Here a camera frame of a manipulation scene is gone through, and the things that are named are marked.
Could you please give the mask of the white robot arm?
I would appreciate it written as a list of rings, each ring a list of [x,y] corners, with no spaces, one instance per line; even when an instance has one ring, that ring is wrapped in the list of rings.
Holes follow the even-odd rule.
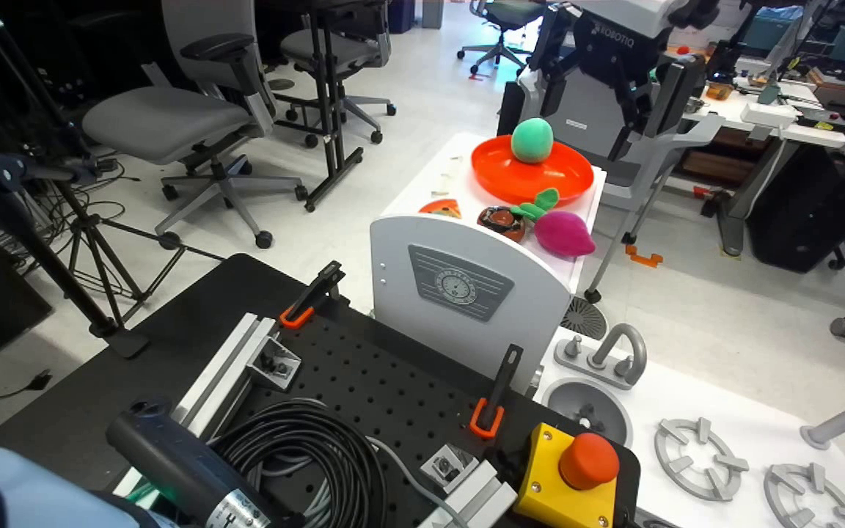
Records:
[[[719,0],[553,0],[527,57],[540,76],[537,114],[594,161],[673,132],[703,66],[668,57],[668,36],[703,31],[715,14]]]

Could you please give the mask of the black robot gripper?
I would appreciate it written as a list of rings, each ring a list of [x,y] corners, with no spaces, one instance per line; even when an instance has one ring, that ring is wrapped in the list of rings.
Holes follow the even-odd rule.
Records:
[[[527,113],[597,158],[622,158],[648,130],[673,31],[703,31],[707,6],[547,6],[527,57]]]

